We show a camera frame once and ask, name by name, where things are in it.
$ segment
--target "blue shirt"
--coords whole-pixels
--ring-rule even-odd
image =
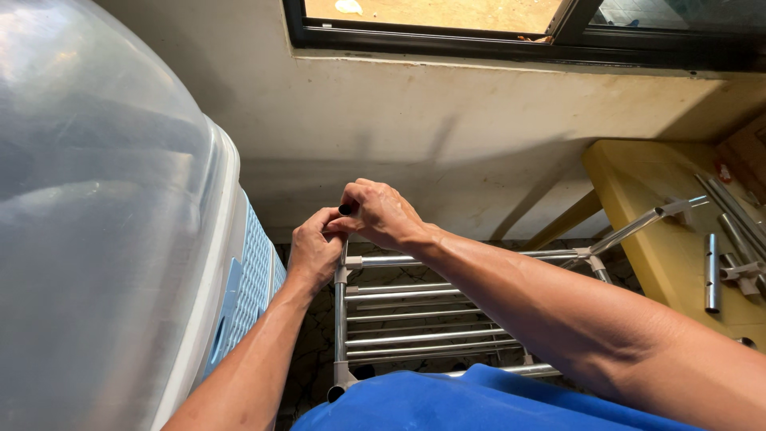
[[[694,426],[486,365],[461,377],[398,371],[363,380],[310,410],[293,431],[652,429]]]

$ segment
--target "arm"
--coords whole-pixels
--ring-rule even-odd
[[[606,398],[707,429],[766,429],[766,357],[664,305],[423,223],[391,187],[360,179],[357,232],[414,256],[543,360]]]
[[[336,269],[345,234],[323,235],[337,208],[293,232],[282,288],[239,344],[178,408],[164,431],[272,429],[303,316]]]

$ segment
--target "window frame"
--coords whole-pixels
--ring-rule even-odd
[[[589,25],[601,0],[563,0],[545,33],[306,17],[283,0],[295,48],[688,71],[766,71],[766,35]],[[551,36],[552,42],[530,42]]]

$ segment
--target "yellow table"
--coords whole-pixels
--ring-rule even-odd
[[[704,144],[600,140],[582,157],[594,191],[530,240],[526,248],[539,248],[546,236],[560,235],[562,229],[570,229],[602,206],[611,225],[618,229],[663,205],[667,196],[690,199],[704,195],[694,174],[714,176],[714,158],[714,148]],[[727,188],[753,220],[766,219],[741,198],[745,190],[739,183],[734,181]],[[723,284],[721,313],[707,314],[704,310],[705,235],[713,232],[719,237],[719,253],[736,254],[716,220],[722,212],[711,200],[692,210],[690,225],[665,218],[622,245],[648,298],[728,337],[748,337],[766,350],[766,301],[759,295],[748,299],[738,288]]]

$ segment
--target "wall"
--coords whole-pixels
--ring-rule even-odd
[[[597,138],[715,140],[766,100],[761,75],[293,53],[279,0],[99,3],[231,135],[275,242],[359,176],[450,231],[527,239],[591,189]]]

